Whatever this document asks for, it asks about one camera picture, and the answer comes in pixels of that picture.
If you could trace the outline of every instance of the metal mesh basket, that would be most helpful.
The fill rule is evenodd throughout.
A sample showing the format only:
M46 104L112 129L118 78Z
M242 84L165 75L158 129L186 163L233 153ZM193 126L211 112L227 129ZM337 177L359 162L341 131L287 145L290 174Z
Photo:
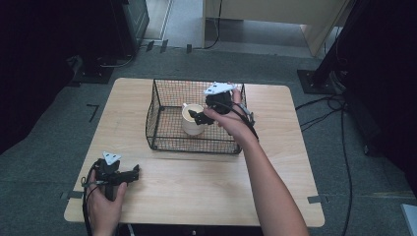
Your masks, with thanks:
M205 106L204 90L211 85L212 82L153 80L146 126L151 149L222 154L237 154L242 150L216 124L206 126L196 136L188 135L181 127L182 104ZM236 86L242 91L242 103L246 105L244 85Z

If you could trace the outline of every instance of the white cup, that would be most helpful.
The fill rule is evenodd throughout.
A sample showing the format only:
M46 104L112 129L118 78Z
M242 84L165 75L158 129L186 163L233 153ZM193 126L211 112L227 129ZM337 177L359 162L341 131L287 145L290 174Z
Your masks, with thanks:
M194 118L190 116L189 110L193 110L197 113L203 111L203 107L199 104L183 104L182 110L182 129L185 133L196 136L201 134L204 130L206 125L197 125Z

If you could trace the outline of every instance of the wooden panel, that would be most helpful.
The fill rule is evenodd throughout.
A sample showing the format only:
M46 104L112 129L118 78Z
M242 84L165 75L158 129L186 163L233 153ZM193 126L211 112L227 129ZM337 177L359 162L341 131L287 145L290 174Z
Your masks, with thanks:
M109 96L86 161L89 167L109 151L122 154L120 170L142 167L129 185L122 222L200 225L259 225L243 153L214 155L154 151L145 136L152 80L119 79ZM281 86L245 85L248 107L270 161L287 184L307 225L325 222L290 91ZM81 200L69 200L69 221L82 222Z

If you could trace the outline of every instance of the floor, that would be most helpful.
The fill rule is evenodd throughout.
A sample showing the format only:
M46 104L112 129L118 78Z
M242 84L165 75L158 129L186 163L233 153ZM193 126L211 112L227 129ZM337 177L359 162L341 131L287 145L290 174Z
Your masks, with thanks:
M203 47L203 0L147 0L147 4L150 21L144 43L154 40L158 45L168 40L171 47ZM217 21L207 20L205 30L205 46L211 46L217 37ZM338 32L333 29L317 58L325 57ZM221 20L219 40L210 50L313 57L299 25L254 21Z

